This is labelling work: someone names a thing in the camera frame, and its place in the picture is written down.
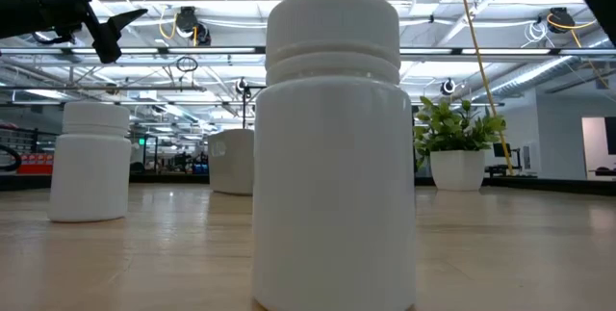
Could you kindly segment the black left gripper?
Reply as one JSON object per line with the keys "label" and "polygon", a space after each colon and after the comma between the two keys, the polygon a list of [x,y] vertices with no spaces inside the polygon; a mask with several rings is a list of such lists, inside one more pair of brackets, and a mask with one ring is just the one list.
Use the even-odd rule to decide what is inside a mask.
{"label": "black left gripper", "polygon": [[99,59],[103,64],[116,61],[120,55],[117,40],[126,26],[143,16],[148,9],[137,9],[111,16],[100,22],[90,5],[92,0],[37,0],[38,11],[47,24],[55,30],[72,36],[76,25],[84,24],[89,30]]}

